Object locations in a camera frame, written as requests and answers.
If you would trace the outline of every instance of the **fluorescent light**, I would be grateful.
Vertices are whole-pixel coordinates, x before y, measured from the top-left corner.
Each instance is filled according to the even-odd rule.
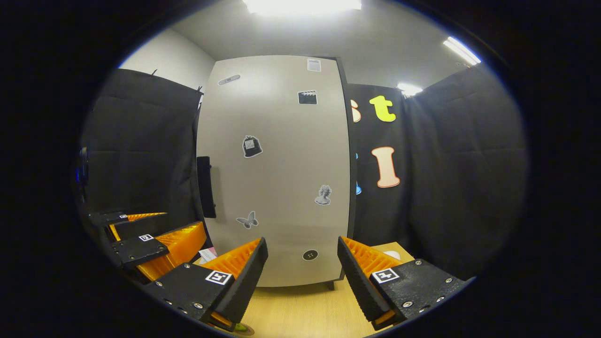
[[[448,37],[446,41],[442,42],[443,45],[449,47],[453,52],[459,54],[465,61],[469,62],[472,66],[480,63],[480,59],[477,58],[466,46],[462,45],[459,41],[452,37]]]
[[[465,54],[468,54],[469,57],[471,57],[474,61],[476,61],[476,63],[480,63],[480,59],[476,57],[476,55],[474,55],[474,53],[472,53],[472,51],[470,51],[466,46],[464,46],[461,42],[457,41],[456,39],[449,37],[447,40],[449,40],[450,43],[454,44],[455,46],[459,47],[459,49],[461,49]]]
[[[465,61],[469,62],[472,66],[477,64],[476,60],[472,59],[471,57],[469,57],[468,54],[465,54],[461,49],[459,49],[457,46],[455,46],[454,44],[448,42],[448,41],[444,41],[442,43],[443,45],[449,47],[453,52],[459,54],[460,57],[464,58]]]
[[[419,93],[420,91],[422,91],[421,88],[416,87],[414,85],[410,85],[410,84],[404,84],[404,83],[399,83],[397,85],[397,88],[400,89],[404,95],[406,96],[413,96],[416,95],[417,93]]]
[[[262,15],[326,14],[360,10],[361,0],[242,0],[250,13]]]

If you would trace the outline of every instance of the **orange letter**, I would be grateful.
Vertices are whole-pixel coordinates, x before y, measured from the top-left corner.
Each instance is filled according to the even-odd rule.
[[[380,188],[390,188],[401,183],[394,173],[392,153],[394,153],[394,149],[391,147],[380,147],[371,151],[371,154],[376,157],[377,166],[380,169],[380,180],[377,181]]]
[[[355,100],[351,100],[350,106],[353,109],[353,122],[357,123],[361,119],[361,113],[357,110],[357,108],[359,108],[359,105],[355,102]]]
[[[382,95],[374,97],[370,100],[370,103],[374,105],[377,118],[380,120],[384,122],[392,122],[396,120],[397,116],[388,112],[388,107],[392,107],[392,102],[386,100]]]

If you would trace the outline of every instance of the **white wall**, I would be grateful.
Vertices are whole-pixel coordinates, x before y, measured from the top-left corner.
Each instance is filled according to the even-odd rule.
[[[130,55],[119,68],[149,73],[198,89],[209,80],[215,60],[195,43],[168,28]]]

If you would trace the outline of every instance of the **door sticker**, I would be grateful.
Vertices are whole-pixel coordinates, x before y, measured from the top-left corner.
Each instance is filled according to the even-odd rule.
[[[351,99],[350,106],[353,110],[353,122],[357,123],[361,119],[361,113],[357,110],[357,108],[359,108],[359,105],[357,104],[357,102],[355,102],[355,100]]]
[[[245,158],[255,157],[263,152],[258,138],[249,135],[247,135],[244,138],[244,141],[242,141],[242,150],[244,151]]]
[[[240,74],[236,74],[236,75],[234,75],[234,76],[230,76],[230,77],[229,77],[229,78],[227,78],[227,79],[223,79],[223,80],[221,80],[221,81],[217,82],[217,85],[224,85],[224,84],[228,84],[228,83],[230,83],[231,81],[238,80],[239,78],[240,78]]]
[[[319,205],[330,205],[330,195],[332,194],[332,188],[329,185],[322,185],[319,188],[319,196],[315,198],[315,203]]]
[[[314,260],[317,256],[319,256],[319,253],[314,249],[307,250],[302,254],[303,260]]]
[[[248,214],[248,218],[238,217],[236,221],[242,223],[245,228],[250,229],[252,226],[259,225],[259,220],[255,218],[255,212],[251,211]]]
[[[307,70],[312,72],[321,72],[322,71],[322,62],[317,59],[307,59]]]
[[[371,151],[371,154],[376,157],[380,169],[380,180],[377,181],[380,188],[390,188],[401,183],[401,180],[394,173],[392,153],[394,153],[392,147],[379,147]]]
[[[384,122],[392,122],[397,119],[397,116],[395,114],[390,114],[388,112],[388,107],[392,107],[392,102],[386,100],[384,96],[376,96],[370,100],[370,103],[374,105],[377,118],[379,118],[380,120]]]
[[[301,105],[316,105],[317,104],[317,90],[305,90],[299,91],[299,104]]]

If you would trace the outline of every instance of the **door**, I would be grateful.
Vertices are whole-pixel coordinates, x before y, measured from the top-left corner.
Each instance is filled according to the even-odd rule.
[[[197,156],[212,165],[216,218],[207,230],[218,254],[265,237],[258,286],[340,278],[337,238],[347,236],[355,191],[348,121],[334,60],[215,63],[197,138]]]

